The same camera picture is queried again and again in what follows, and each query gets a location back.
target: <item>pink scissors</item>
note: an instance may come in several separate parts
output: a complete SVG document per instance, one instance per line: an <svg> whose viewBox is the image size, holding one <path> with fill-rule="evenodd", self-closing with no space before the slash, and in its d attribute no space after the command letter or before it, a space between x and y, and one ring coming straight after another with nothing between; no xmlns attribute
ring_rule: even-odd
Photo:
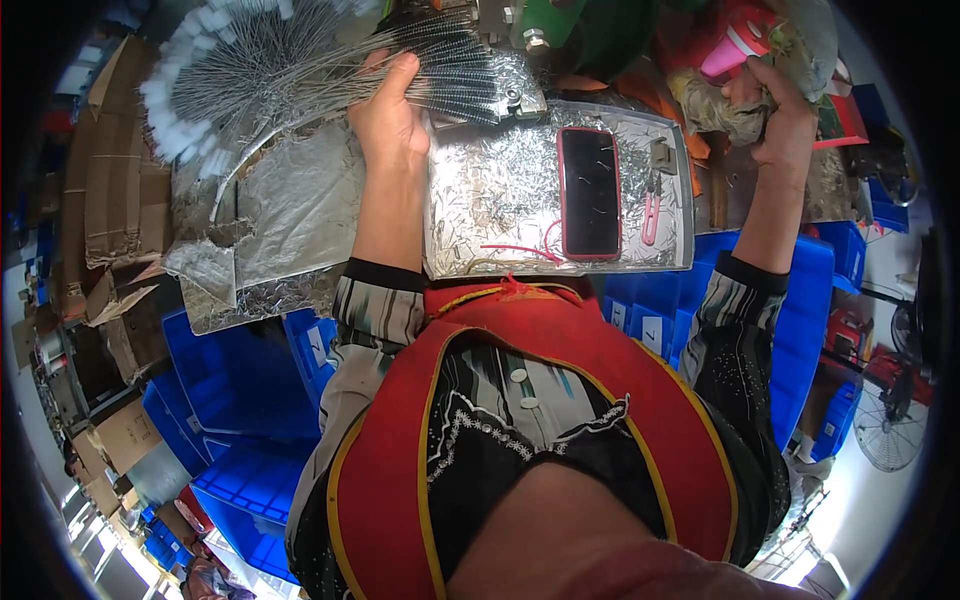
<svg viewBox="0 0 960 600"><path fill-rule="evenodd" d="M647 246L653 246L657 241L657 220L660 218L660 172L657 172L656 193L647 189L644 207L640 241Z"/></svg>

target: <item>woman's right hand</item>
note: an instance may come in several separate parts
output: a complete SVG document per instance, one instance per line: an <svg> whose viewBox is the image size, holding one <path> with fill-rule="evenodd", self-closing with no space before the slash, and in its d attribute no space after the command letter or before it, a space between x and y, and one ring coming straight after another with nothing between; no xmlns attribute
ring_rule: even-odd
<svg viewBox="0 0 960 600"><path fill-rule="evenodd" d="M723 94L735 104L755 102L761 85L770 91L777 108L767 121L763 141L751 152L761 170L774 172L784 185L803 191L816 141L817 115L793 82L757 57L747 58L747 69L724 85Z"/></svg>

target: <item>nut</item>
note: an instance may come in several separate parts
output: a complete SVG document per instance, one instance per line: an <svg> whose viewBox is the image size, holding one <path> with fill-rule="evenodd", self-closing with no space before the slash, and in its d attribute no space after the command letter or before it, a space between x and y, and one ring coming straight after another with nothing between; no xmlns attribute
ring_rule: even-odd
<svg viewBox="0 0 960 600"><path fill-rule="evenodd" d="M550 49L550 44L543 38L542 29L528 29L523 32L527 52L534 56L541 55Z"/></svg>

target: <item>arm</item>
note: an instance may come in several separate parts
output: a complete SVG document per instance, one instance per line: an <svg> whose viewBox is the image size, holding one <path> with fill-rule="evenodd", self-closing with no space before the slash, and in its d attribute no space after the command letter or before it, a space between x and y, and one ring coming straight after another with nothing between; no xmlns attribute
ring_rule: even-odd
<svg viewBox="0 0 960 600"><path fill-rule="evenodd" d="M770 420L773 334L786 295L804 206L816 119L779 71L750 59L725 88L734 102L764 84L779 107L764 142L754 201L733 252L719 256L681 356L681 376L703 400L727 452L739 493L731 559L745 564L783 521L786 465Z"/></svg>
<svg viewBox="0 0 960 600"><path fill-rule="evenodd" d="M340 441L370 406L396 354L423 327L422 194L429 139L403 99L419 68L416 58L408 56L394 61L370 100L348 110L367 161L367 181L353 252L333 300L338 330L326 358L336 372L320 398L323 437L300 474L287 521L287 554L297 572L304 568L298 556L312 556L319 537L326 535L324 524L324 532L315 536L313 528L320 526L316 520L300 522L304 507L311 498L323 503L322 492L311 494ZM367 64L385 58L374 53ZM299 535L300 528L306 528L305 536ZM299 550L304 544L308 550Z"/></svg>
<svg viewBox="0 0 960 600"><path fill-rule="evenodd" d="M386 58L372 54L367 64ZM420 113L404 99L420 69L412 54L396 58L380 89L348 110L367 161L367 181L351 256L420 273L423 194L430 140Z"/></svg>
<svg viewBox="0 0 960 600"><path fill-rule="evenodd" d="M739 81L725 86L734 102L759 99L757 84L770 90L777 110L767 122L765 139L752 150L759 163L754 201L733 256L759 269L790 272L793 247L804 212L806 174L817 133L817 117L800 91L774 67L756 57Z"/></svg>

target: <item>twisted wire brush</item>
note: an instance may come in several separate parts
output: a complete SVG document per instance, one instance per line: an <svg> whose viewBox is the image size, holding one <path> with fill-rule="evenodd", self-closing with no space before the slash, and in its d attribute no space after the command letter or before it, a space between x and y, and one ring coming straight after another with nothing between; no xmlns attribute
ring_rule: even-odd
<svg viewBox="0 0 960 600"><path fill-rule="evenodd" d="M181 165L201 161L200 179L222 178L219 200L226 181L277 132L370 98L386 69L361 63L385 48L420 58L411 104L498 121L492 61L465 15L387 19L372 35L340 43L340 26L376 4L210 0L191 11L140 86L156 153Z"/></svg>

